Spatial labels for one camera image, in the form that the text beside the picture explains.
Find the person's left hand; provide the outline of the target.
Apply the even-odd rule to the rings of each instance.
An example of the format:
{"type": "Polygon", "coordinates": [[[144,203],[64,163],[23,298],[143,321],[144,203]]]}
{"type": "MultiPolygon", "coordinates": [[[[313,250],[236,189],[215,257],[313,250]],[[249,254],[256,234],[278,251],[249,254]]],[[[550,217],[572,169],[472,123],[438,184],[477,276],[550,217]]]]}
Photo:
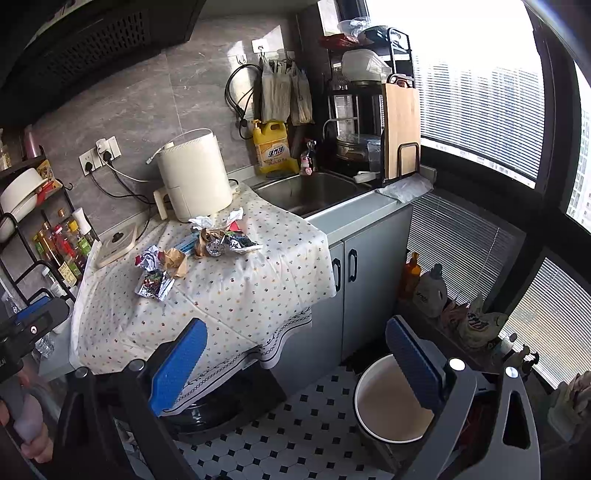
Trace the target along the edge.
{"type": "Polygon", "coordinates": [[[30,380],[20,371],[13,376],[19,382],[19,390],[25,389],[21,414],[15,420],[14,430],[22,439],[22,455],[39,464],[49,462],[53,457],[53,441],[49,437],[48,427],[44,423],[41,404],[29,393],[30,380]]]}

